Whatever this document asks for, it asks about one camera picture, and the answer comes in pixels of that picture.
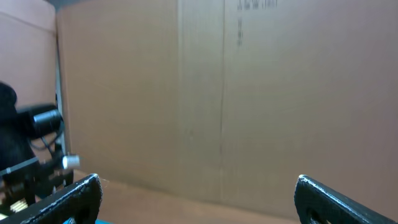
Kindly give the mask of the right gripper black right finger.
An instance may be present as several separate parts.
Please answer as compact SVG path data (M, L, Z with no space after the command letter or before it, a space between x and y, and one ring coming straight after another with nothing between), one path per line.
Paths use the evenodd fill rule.
M301 223L397 223L303 174L297 179L294 204Z

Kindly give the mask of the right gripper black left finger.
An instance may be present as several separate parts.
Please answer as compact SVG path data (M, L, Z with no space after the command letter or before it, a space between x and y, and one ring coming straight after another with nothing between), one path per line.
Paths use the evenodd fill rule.
M57 224L72 219L74 223L95 224L103 190L98 174L89 174L68 187L17 212L1 224Z

